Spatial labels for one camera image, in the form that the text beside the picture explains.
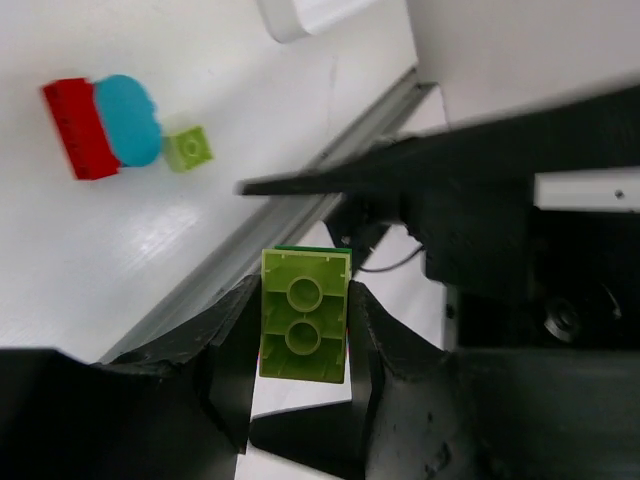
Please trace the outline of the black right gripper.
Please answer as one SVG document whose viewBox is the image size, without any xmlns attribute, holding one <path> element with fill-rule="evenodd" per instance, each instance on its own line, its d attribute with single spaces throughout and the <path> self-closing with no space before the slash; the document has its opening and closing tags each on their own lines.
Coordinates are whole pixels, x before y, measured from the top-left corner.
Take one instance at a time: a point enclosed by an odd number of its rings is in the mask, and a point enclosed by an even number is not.
<svg viewBox="0 0 640 480">
<path fill-rule="evenodd" d="M 533 182 L 443 178 L 320 181 L 404 225 L 425 274 L 452 288 L 458 332 L 474 346 L 639 345 L 639 217 L 537 207 Z"/>
</svg>

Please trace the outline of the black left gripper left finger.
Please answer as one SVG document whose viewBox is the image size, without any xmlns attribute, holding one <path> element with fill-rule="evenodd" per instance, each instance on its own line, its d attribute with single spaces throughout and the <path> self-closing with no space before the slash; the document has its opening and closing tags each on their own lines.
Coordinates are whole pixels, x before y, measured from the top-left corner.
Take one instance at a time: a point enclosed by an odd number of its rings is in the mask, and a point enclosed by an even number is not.
<svg viewBox="0 0 640 480">
<path fill-rule="evenodd" d="M 247 446 L 260 279 L 109 363 L 1 352 L 5 479 L 231 479 Z"/>
</svg>

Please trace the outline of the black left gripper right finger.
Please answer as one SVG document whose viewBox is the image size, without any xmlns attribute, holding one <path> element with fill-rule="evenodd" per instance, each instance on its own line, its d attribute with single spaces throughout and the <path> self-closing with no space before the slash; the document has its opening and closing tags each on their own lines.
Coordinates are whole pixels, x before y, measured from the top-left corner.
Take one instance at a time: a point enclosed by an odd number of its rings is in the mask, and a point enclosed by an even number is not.
<svg viewBox="0 0 640 480">
<path fill-rule="evenodd" d="M 639 357 L 564 349 L 438 349 L 362 283 L 349 322 L 381 376 L 368 479 L 635 479 Z"/>
</svg>

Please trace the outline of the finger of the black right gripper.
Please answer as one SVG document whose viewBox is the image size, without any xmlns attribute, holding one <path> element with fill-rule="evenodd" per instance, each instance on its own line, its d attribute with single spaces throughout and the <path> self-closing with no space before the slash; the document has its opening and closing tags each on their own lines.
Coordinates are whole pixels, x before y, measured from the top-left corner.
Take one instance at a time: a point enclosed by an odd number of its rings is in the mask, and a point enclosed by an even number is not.
<svg viewBox="0 0 640 480">
<path fill-rule="evenodd" d="M 246 180 L 245 196 L 405 192 L 491 184 L 536 174 L 639 164 L 639 88 L 409 136 L 297 175 Z"/>
</svg>

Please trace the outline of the lime curved lego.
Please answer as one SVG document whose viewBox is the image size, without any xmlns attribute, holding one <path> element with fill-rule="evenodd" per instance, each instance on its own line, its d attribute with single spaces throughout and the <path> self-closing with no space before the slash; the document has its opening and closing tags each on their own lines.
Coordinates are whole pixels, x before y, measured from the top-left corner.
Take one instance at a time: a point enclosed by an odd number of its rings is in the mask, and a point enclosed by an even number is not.
<svg viewBox="0 0 640 480">
<path fill-rule="evenodd" d="M 261 377 L 344 382 L 351 259 L 341 252 L 262 251 Z"/>
</svg>

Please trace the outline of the dark green curved lego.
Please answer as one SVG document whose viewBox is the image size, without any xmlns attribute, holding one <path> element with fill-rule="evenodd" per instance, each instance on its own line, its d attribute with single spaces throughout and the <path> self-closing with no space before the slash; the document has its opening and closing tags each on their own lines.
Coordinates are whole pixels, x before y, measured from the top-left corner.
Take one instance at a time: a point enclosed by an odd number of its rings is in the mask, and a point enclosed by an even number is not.
<svg viewBox="0 0 640 480">
<path fill-rule="evenodd" d="M 341 252 L 351 253 L 350 248 L 338 248 L 338 247 L 320 247 L 320 246 L 300 246 L 300 245 L 276 245 L 276 250 L 288 250 L 288 251 L 313 251 L 313 252 Z"/>
</svg>

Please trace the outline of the lime square lego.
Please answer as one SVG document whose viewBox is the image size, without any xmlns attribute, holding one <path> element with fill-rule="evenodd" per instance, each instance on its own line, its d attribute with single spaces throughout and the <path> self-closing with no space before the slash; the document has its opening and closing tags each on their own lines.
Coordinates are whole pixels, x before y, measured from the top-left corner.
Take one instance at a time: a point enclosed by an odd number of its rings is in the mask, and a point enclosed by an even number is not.
<svg viewBox="0 0 640 480">
<path fill-rule="evenodd" d="M 164 158 L 176 173 L 191 171 L 214 159 L 214 153 L 202 126 L 173 132 L 164 138 Z"/>
</svg>

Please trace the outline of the red rectangular lego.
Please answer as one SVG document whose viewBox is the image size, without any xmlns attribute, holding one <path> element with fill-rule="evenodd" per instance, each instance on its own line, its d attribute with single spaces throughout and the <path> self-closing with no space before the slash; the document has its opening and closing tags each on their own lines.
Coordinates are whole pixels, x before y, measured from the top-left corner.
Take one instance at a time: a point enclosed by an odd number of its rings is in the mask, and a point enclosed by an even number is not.
<svg viewBox="0 0 640 480">
<path fill-rule="evenodd" d="M 59 79 L 41 88 L 67 158 L 78 180 L 116 175 L 120 161 L 112 152 L 86 78 Z"/>
</svg>

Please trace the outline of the blue oval lego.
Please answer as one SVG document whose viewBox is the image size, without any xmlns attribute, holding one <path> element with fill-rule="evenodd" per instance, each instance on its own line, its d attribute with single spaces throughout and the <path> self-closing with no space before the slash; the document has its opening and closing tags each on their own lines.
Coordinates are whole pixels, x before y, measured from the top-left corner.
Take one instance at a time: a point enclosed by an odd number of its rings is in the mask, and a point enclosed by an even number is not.
<svg viewBox="0 0 640 480">
<path fill-rule="evenodd" d="M 111 151 L 125 167 L 145 167 L 162 149 L 156 107 L 135 78 L 116 74 L 93 84 L 94 103 Z"/>
</svg>

